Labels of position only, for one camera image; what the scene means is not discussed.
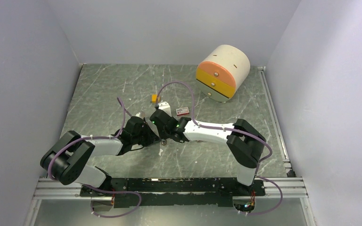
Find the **orange cube block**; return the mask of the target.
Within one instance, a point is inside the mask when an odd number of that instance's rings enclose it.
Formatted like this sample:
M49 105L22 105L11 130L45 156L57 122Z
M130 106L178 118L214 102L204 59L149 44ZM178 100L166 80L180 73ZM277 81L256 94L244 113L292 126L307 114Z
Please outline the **orange cube block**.
M156 104L160 101L160 96L158 96L157 94L153 94L151 95L151 102Z

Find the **red white staple box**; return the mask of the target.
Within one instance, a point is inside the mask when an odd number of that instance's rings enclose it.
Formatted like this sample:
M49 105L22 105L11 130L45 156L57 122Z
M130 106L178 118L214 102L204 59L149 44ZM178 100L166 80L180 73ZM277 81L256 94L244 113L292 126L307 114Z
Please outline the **red white staple box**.
M176 109L176 115L177 116L183 116L189 114L189 108L188 107L182 107Z

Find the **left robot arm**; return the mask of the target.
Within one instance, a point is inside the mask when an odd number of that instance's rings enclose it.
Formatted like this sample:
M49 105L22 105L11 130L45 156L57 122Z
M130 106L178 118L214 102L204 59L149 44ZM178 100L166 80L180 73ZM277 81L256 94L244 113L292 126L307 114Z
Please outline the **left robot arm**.
M112 183L103 170L87 164L92 157L120 156L160 142L144 118L131 117L125 127L107 137L82 136L70 130L66 132L41 158L40 166L50 177L63 185L80 183L91 185L101 196L110 193Z

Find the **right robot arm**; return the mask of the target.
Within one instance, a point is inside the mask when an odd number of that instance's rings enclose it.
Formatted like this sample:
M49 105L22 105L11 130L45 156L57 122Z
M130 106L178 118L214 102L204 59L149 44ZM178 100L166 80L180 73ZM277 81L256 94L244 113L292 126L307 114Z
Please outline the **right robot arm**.
M253 190L253 180L264 150L265 138L246 120L216 124L188 117L176 119L160 109L149 120L164 140L172 139L178 143L204 141L226 145L239 164L235 183L237 192L246 195Z

